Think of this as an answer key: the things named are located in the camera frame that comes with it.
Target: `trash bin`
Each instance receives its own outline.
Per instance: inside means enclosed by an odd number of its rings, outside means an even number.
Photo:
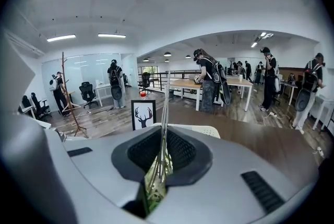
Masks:
[[[174,89],[169,90],[169,97],[174,98]]]

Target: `wooden coat rack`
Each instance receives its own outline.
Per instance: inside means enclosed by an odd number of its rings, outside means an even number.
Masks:
[[[80,131],[84,134],[84,136],[85,136],[86,138],[88,138],[87,134],[83,131],[83,130],[86,131],[87,129],[84,128],[84,127],[82,127],[82,126],[79,126],[79,123],[78,123],[78,121],[77,121],[77,119],[76,119],[76,117],[75,117],[75,115],[74,115],[74,112],[73,112],[73,106],[72,106],[72,103],[71,103],[71,101],[70,101],[69,94],[68,94],[68,92],[67,92],[67,87],[66,87],[66,82],[67,82],[67,81],[66,81],[66,78],[65,78],[65,66],[64,66],[64,63],[65,63],[66,61],[67,61],[67,59],[64,60],[64,52],[62,52],[62,67],[63,67],[64,87],[65,87],[65,92],[66,92],[67,105],[68,105],[69,111],[71,112],[71,114],[72,114],[72,116],[73,116],[73,119],[74,119],[74,121],[75,121],[75,123],[76,123],[76,125],[77,125],[77,130],[75,131],[74,136],[76,136],[77,133],[78,133],[78,131],[80,130]]]

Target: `black railing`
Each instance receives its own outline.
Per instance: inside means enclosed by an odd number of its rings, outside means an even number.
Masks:
[[[200,70],[173,70],[171,71],[171,81],[178,79],[187,79],[189,75],[198,75],[200,74]],[[142,74],[138,74],[139,82],[138,86],[142,87]],[[153,73],[150,75],[150,86],[149,89],[164,92],[165,85],[168,82],[168,72],[165,73]],[[185,90],[184,92],[194,93],[194,91]]]

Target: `floor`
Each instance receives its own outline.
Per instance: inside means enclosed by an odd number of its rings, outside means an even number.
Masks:
[[[277,114],[278,118],[268,116],[267,112],[260,111],[258,105],[263,101],[263,85],[255,85],[253,87],[253,93],[249,102],[248,111],[245,112],[245,103],[247,93],[244,93],[244,98],[241,99],[240,95],[237,94],[236,89],[233,88],[232,100],[229,106],[220,107],[214,106],[214,115],[217,117],[228,117],[233,120],[239,120],[247,123],[289,128],[289,119],[293,119],[295,115],[294,102],[291,106],[288,106],[288,98],[280,97],[280,105],[273,105],[270,111]],[[163,107],[164,95],[157,92],[152,92],[147,96],[147,99],[156,100],[156,109]],[[91,109],[79,108],[75,110],[75,115],[79,124],[87,129],[87,135],[90,138],[98,138],[112,133],[117,134],[124,131],[132,130],[131,120],[131,99],[141,99],[138,90],[136,88],[126,89],[126,107],[122,109],[113,109],[107,111],[112,107],[112,99],[108,98],[103,100],[103,107],[92,105]],[[170,104],[182,105],[185,108],[192,108],[195,110],[196,101],[190,99],[181,99],[174,97],[170,99]],[[49,120],[53,127],[57,127],[59,131],[71,136],[76,131],[75,123],[71,116],[64,118],[58,113],[53,113],[53,117]],[[319,132],[321,127],[318,124],[316,130],[312,130],[314,120],[310,117],[307,119],[304,125],[304,138],[308,145],[313,149],[320,146],[325,154],[329,157],[333,149],[333,140],[331,135],[327,132]],[[322,157],[319,154],[314,154],[315,161],[318,165],[322,162]]]

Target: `picture frame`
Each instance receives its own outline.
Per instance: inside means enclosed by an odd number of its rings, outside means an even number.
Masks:
[[[131,117],[133,130],[142,129],[157,122],[155,100],[132,100]]]

